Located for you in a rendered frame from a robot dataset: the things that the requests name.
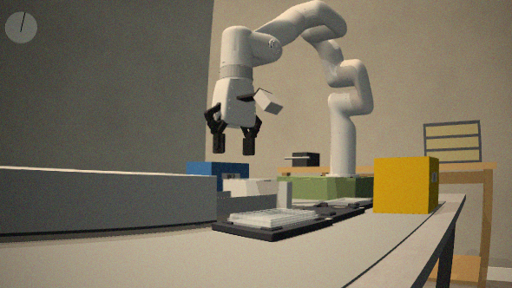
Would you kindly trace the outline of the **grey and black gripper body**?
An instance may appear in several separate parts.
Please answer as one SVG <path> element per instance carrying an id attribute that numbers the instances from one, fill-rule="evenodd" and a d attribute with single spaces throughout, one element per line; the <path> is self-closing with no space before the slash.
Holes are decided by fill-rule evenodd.
<path id="1" fill-rule="evenodd" d="M 242 80 L 241 80 L 242 79 Z M 227 128 L 252 128 L 256 122 L 255 101 L 237 100 L 237 96 L 254 93 L 253 80 L 245 77 L 226 77 L 218 80 L 213 92 L 212 107 L 221 102 L 221 109 L 214 114 L 216 121 L 227 123 Z"/>

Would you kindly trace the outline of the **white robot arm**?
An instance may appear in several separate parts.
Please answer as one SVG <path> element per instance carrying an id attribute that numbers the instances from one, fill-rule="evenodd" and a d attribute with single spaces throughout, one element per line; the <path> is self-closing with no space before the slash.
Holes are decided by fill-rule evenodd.
<path id="1" fill-rule="evenodd" d="M 276 62 L 282 56 L 282 47 L 301 34 L 318 51 L 330 87 L 356 88 L 334 92 L 328 98 L 331 166 L 330 174 L 325 177 L 359 177 L 356 174 L 356 127 L 350 116 L 368 115 L 374 108 L 365 65 L 358 59 L 346 61 L 340 46 L 333 40 L 343 37 L 346 31 L 346 22 L 337 11 L 322 1 L 313 0 L 291 7 L 255 31 L 243 26 L 229 27 L 223 31 L 221 39 L 220 79 L 238 76 L 253 80 L 254 67 Z M 262 88 L 237 96 L 237 100 L 256 101 L 264 111 L 274 115 L 284 107 L 272 93 Z"/>

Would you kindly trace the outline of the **blue open-top bin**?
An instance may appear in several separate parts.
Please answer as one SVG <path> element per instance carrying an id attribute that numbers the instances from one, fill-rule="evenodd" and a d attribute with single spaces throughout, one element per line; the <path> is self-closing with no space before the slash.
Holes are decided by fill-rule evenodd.
<path id="1" fill-rule="evenodd" d="M 187 174 L 217 175 L 217 192 L 223 191 L 223 180 L 249 179 L 249 163 L 187 162 Z"/>

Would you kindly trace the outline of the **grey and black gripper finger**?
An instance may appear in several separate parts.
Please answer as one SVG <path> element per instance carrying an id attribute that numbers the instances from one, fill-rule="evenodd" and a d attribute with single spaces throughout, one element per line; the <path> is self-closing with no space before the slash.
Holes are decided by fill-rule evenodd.
<path id="1" fill-rule="evenodd" d="M 210 128 L 210 132 L 213 135 L 213 153 L 214 154 L 223 154 L 225 153 L 225 145 L 226 145 L 226 136 L 223 134 L 227 123 L 221 120 L 221 115 L 216 121 L 213 115 L 219 112 L 221 109 L 221 102 L 212 108 L 208 109 L 204 112 L 205 118 L 207 120 L 207 125 Z"/>
<path id="2" fill-rule="evenodd" d="M 247 128 L 240 126 L 244 136 L 246 137 L 243 138 L 243 155 L 255 155 L 255 138 L 257 137 L 261 124 L 261 119 L 256 115 L 254 127 Z M 249 132 L 247 129 L 249 129 Z"/>

